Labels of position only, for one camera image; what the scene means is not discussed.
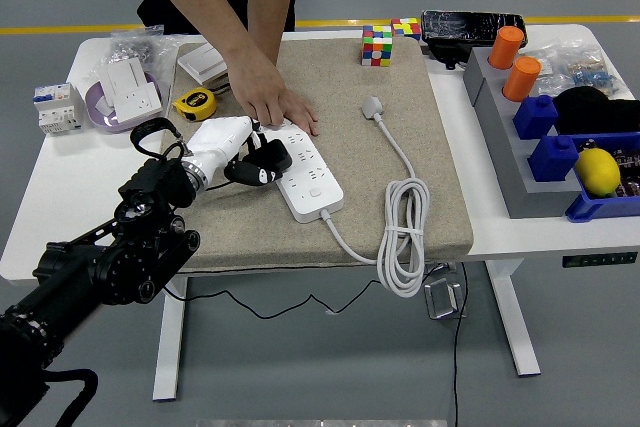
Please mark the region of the person's right hand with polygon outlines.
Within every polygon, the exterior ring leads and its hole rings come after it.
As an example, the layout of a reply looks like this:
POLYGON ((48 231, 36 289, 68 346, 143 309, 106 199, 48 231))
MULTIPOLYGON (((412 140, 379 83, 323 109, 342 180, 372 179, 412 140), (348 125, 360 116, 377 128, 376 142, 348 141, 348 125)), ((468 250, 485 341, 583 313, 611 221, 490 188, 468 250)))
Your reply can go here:
POLYGON ((285 84, 275 65, 252 42, 226 49, 231 90, 243 111, 261 125, 279 126, 284 114, 279 104, 285 84))

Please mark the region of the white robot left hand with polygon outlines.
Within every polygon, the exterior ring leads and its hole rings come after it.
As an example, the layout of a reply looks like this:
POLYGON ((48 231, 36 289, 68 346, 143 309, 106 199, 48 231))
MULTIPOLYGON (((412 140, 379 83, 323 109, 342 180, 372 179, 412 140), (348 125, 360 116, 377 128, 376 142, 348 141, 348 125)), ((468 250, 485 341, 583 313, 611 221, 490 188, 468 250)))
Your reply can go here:
POLYGON ((230 182, 260 187, 282 177, 276 166, 287 159, 284 148, 269 143, 248 117, 205 120, 187 143, 181 162, 197 194, 212 189, 214 174, 230 182))

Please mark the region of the person's left hand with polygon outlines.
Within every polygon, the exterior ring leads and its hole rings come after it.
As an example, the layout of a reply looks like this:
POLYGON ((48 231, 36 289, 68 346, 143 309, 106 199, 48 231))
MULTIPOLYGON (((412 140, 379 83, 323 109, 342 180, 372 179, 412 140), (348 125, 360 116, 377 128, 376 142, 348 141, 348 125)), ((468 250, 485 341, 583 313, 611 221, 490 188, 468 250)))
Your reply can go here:
POLYGON ((318 136, 318 117, 311 104, 299 94, 285 89, 279 98, 280 107, 286 119, 310 136, 318 136))

